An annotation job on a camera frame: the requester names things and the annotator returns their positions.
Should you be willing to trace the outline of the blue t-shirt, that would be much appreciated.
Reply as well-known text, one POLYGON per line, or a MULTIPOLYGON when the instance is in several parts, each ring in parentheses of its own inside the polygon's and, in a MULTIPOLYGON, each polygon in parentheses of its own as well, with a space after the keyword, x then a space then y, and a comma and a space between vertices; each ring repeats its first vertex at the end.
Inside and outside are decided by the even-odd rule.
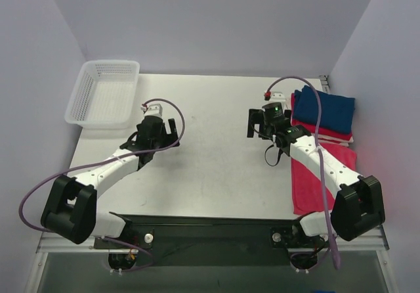
MULTIPOLYGON (((355 98, 330 95, 319 91, 317 95, 321 103, 321 119, 319 127, 329 129, 343 135, 352 131, 352 119, 355 110, 355 98)), ((295 90, 293 94, 293 118, 310 125, 318 121, 318 101, 309 86, 295 90)))

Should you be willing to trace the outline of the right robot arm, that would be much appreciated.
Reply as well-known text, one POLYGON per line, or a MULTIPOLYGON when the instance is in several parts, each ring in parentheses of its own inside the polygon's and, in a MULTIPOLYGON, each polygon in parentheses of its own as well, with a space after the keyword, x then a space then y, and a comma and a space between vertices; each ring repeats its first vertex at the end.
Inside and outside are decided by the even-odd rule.
POLYGON ((290 124, 279 103, 262 109, 250 109, 247 137, 257 134, 272 141, 272 146, 301 163, 324 185, 334 198, 328 212, 333 233, 351 241, 385 222, 385 207, 379 180, 364 177, 338 161, 316 142, 309 130, 290 124))

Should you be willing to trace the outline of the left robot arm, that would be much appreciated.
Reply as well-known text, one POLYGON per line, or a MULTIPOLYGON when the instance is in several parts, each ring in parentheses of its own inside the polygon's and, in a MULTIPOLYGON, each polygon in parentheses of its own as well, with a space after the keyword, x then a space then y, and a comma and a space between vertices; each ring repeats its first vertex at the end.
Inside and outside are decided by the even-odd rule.
POLYGON ((97 167, 72 177, 60 175, 54 180, 41 215, 41 225, 81 244, 89 237, 109 237, 118 248, 132 242, 133 232, 127 220, 113 212, 97 210, 97 200, 118 181, 140 170, 152 161, 155 151, 179 146, 174 119, 165 122, 157 116, 147 116, 137 125, 137 131, 97 167))

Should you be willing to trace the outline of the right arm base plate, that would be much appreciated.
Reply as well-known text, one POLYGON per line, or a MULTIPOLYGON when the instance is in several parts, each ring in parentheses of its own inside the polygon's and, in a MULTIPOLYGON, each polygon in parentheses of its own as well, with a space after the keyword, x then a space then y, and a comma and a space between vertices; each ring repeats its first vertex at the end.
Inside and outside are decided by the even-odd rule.
POLYGON ((309 250, 323 248, 328 244, 321 236, 307 236, 297 225, 273 227, 270 230, 273 248, 308 248, 309 250))

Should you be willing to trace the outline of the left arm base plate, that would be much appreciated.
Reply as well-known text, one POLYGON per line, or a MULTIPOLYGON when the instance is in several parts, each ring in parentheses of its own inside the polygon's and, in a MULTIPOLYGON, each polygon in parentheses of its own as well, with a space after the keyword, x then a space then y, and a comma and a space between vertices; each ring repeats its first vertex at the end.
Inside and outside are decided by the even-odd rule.
MULTIPOLYGON (((149 250, 152 248, 154 233, 155 229, 153 227, 134 226, 125 229, 117 240, 149 250)), ((101 238, 95 238, 93 247, 98 250, 129 249, 126 245, 117 244, 101 238)))

